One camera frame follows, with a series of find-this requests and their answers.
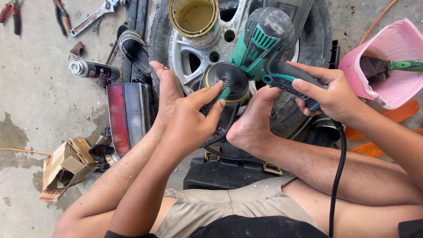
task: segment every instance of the foot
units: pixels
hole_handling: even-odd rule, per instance
[[[274,100],[283,91],[269,86],[259,89],[251,98],[241,117],[226,134],[234,146],[254,155],[254,151],[275,135],[270,132],[270,114]]]
[[[167,67],[157,61],[151,61],[150,66],[160,80],[159,112],[156,122],[166,126],[173,114],[176,100],[184,97],[184,92],[178,77]]]

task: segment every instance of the paint can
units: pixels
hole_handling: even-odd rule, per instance
[[[113,65],[100,64],[83,59],[76,59],[69,64],[69,69],[78,77],[115,81],[120,72]]]
[[[170,0],[169,19],[193,47],[206,49],[219,39],[220,13],[217,0]]]

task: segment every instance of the tail light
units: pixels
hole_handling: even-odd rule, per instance
[[[123,157],[151,128],[151,88],[143,83],[112,84],[107,99],[113,144]]]

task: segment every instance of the orange plastic part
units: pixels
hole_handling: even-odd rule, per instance
[[[382,115],[393,120],[394,122],[402,122],[403,120],[411,117],[419,111],[419,102],[416,99],[411,99],[410,101],[404,103],[401,107],[389,110]],[[345,136],[348,139],[356,139],[363,136],[360,132],[355,130],[352,127],[345,128]]]
[[[414,129],[414,132],[416,132],[417,134],[420,134],[423,136],[423,129]],[[358,148],[355,148],[352,150],[352,152],[358,153],[358,154],[362,154],[362,155],[367,155],[367,156],[378,156],[383,154],[383,151],[381,151],[375,144],[373,143],[369,143],[369,144],[365,144],[363,146],[360,146]]]

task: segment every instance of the wire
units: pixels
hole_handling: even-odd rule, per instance
[[[14,148],[0,148],[0,149],[16,150],[16,151],[20,151],[20,152],[30,152],[30,153],[37,153],[37,154],[43,154],[43,155],[51,155],[51,153],[39,152],[39,151],[35,151],[35,150],[24,150],[24,149],[14,149]]]
[[[382,18],[382,16],[385,14],[386,11],[388,11],[388,9],[396,2],[397,0],[393,0],[386,8],[385,10],[383,10],[383,12],[376,18],[376,20],[373,22],[373,24],[371,25],[371,27],[369,28],[369,30],[367,31],[367,33],[364,35],[363,40],[361,40],[360,45],[363,44],[363,42],[366,40],[366,38],[368,37],[369,33],[371,32],[371,30],[373,30],[374,26],[377,24],[377,22]]]
[[[338,170],[336,171],[335,179],[333,181],[332,195],[330,197],[330,210],[329,210],[329,237],[333,238],[333,220],[335,218],[335,203],[336,193],[338,191],[339,180],[341,180],[341,174],[346,158],[346,137],[343,130],[343,126],[340,122],[332,119],[332,122],[341,136],[341,158],[339,159]]]

